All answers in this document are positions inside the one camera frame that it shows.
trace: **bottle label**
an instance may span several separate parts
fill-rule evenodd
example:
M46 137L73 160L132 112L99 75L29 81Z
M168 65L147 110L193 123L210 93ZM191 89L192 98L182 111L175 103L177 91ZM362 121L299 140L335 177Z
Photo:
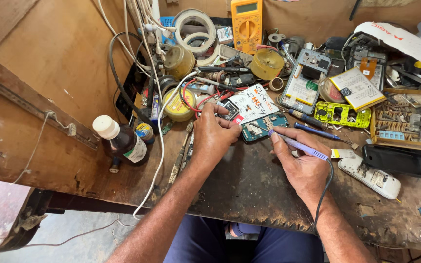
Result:
M123 155L131 160L131 162L137 163L138 161L142 160L142 158L144 158L145 154L147 153L147 147L141 138L139 138L136 133L134 134L136 135L136 145L131 149L131 151Z

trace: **blue pants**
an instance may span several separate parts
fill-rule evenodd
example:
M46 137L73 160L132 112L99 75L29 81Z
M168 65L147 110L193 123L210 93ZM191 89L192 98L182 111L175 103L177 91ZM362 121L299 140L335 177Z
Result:
M321 263L318 237L301 232L261 227L253 263ZM221 220L185 215L164 262L227 262Z

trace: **person's left hand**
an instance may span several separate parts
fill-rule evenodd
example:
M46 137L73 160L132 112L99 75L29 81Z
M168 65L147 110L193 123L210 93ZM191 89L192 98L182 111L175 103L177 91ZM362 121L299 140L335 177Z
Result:
M191 160L214 169L227 153L230 145L238 140L242 127L234 122L216 117L228 110L213 103L206 103L201 117L194 122L194 146Z

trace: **white bottle cap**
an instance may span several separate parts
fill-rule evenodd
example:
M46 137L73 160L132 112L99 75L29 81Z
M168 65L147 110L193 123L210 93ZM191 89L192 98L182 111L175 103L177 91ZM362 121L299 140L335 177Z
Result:
M111 140L120 133L120 126L108 115L98 116L92 123L94 130L102 138Z

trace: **concrete floor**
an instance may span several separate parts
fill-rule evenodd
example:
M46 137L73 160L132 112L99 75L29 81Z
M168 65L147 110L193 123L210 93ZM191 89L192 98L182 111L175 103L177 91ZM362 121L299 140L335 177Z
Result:
M29 244L58 244L75 235L109 225L119 218L125 225L136 225L132 215L100 212L66 211L48 214ZM134 229L115 223L110 227L75 238L59 247L39 246L1 252L0 263L102 263Z

